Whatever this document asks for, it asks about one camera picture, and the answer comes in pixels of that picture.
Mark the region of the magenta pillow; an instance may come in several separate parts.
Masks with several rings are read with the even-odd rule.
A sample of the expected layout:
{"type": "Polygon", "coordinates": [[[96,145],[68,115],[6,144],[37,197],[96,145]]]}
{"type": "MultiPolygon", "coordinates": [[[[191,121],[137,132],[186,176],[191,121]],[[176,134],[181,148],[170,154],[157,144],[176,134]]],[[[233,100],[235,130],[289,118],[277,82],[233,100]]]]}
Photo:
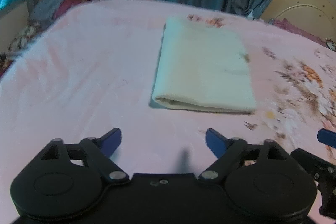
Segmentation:
{"type": "Polygon", "coordinates": [[[314,36],[311,33],[298,28],[294,24],[291,24],[291,22],[287,18],[284,18],[283,20],[272,18],[272,19],[269,20],[268,23],[271,24],[271,25],[274,25],[278,28],[281,28],[283,30],[286,30],[286,31],[288,31],[292,34],[303,36],[303,37],[305,37],[305,38],[307,38],[311,41],[314,41],[314,42],[318,43],[319,45],[327,48],[327,44],[326,44],[325,41],[323,41],[318,36],[314,36]]]}

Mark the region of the cream white garment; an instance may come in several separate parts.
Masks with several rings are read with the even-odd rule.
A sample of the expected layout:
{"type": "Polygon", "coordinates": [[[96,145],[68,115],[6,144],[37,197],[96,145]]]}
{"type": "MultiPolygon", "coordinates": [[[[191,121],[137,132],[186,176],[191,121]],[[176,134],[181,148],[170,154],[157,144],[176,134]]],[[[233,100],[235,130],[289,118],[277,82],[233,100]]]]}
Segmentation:
{"type": "Polygon", "coordinates": [[[165,22],[152,100],[168,109],[252,113],[247,50],[236,32],[203,22],[165,22]]]}

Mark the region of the cream round headboard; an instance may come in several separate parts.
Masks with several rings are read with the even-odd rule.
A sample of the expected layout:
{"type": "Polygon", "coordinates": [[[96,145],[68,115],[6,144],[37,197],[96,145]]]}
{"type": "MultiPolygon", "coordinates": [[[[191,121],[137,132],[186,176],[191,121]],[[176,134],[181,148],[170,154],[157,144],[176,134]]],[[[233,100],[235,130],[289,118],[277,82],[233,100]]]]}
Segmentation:
{"type": "Polygon", "coordinates": [[[335,41],[335,5],[328,0],[272,0],[261,19],[287,19],[322,40],[335,41]]]}

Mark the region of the blue grey clothes pile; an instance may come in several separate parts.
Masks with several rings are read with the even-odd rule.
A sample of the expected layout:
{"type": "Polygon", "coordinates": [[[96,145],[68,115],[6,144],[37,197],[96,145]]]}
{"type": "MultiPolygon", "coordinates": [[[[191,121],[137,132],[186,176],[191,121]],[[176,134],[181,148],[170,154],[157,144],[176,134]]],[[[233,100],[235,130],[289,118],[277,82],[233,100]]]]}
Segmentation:
{"type": "Polygon", "coordinates": [[[28,23],[37,23],[40,29],[45,30],[70,8],[83,2],[85,0],[40,0],[29,15],[28,23]]]}

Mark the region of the pink floral bed sheet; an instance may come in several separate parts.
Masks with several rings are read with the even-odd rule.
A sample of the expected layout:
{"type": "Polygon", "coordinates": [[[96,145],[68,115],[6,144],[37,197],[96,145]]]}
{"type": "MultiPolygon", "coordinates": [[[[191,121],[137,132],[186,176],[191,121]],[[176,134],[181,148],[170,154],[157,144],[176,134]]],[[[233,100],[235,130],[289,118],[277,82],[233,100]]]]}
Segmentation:
{"type": "Polygon", "coordinates": [[[77,143],[118,127],[113,161],[128,174],[201,173],[215,161],[207,129],[253,144],[274,139],[335,163],[317,140],[335,130],[335,53],[259,20],[150,0],[76,6],[1,79],[1,223],[18,214],[10,185],[51,140],[77,143]],[[237,32],[258,109],[251,115],[167,110],[150,104],[168,17],[196,16],[237,32]]]}

